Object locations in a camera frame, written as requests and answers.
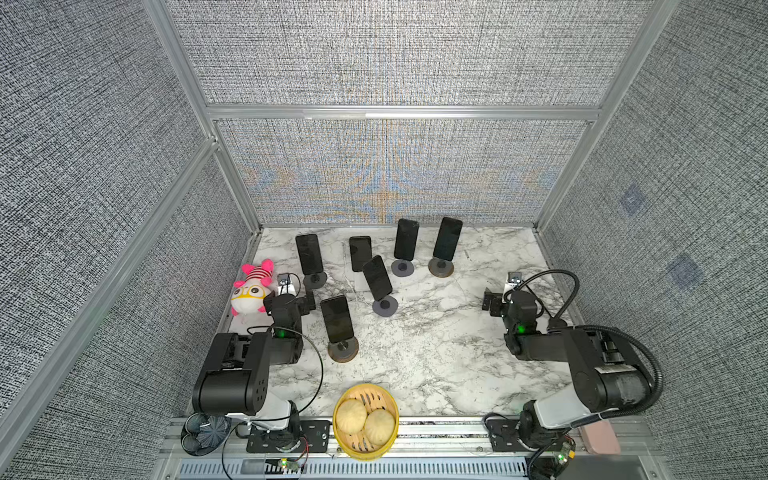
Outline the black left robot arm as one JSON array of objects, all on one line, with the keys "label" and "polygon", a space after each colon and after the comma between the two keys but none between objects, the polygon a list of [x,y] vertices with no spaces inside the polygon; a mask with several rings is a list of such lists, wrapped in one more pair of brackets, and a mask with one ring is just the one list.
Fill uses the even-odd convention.
[{"label": "black left robot arm", "polygon": [[249,333],[217,334],[192,390],[193,411],[220,416],[249,428],[250,453],[310,449],[296,403],[268,391],[270,368],[299,361],[305,336],[302,317],[316,308],[311,292],[267,296],[274,324]]}]

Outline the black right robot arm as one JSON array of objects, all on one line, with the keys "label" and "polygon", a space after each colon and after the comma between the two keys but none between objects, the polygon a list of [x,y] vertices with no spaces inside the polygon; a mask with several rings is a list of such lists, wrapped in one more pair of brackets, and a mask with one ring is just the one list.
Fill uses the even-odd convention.
[{"label": "black right robot arm", "polygon": [[569,326],[556,321],[537,329],[543,311],[525,290],[484,292],[482,309],[500,318],[508,350],[521,361],[561,362],[571,381],[558,392],[527,402],[516,425],[519,443],[541,450],[567,433],[602,420],[650,408],[663,391],[663,373],[650,350],[631,335],[601,325]]}]

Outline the black phone front wooden stand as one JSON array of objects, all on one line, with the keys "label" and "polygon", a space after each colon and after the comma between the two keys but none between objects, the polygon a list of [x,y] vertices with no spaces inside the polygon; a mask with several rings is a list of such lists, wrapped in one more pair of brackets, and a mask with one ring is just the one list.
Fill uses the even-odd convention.
[{"label": "black phone front wooden stand", "polygon": [[320,308],[330,343],[348,341],[354,337],[352,319],[345,295],[322,300]]}]

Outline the black phone purple stand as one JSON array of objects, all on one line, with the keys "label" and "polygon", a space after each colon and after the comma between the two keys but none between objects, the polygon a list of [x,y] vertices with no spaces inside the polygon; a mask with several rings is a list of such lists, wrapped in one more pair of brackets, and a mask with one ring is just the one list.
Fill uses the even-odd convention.
[{"label": "black phone purple stand", "polygon": [[393,287],[380,255],[373,256],[363,265],[363,274],[375,301],[381,301],[392,294]]}]

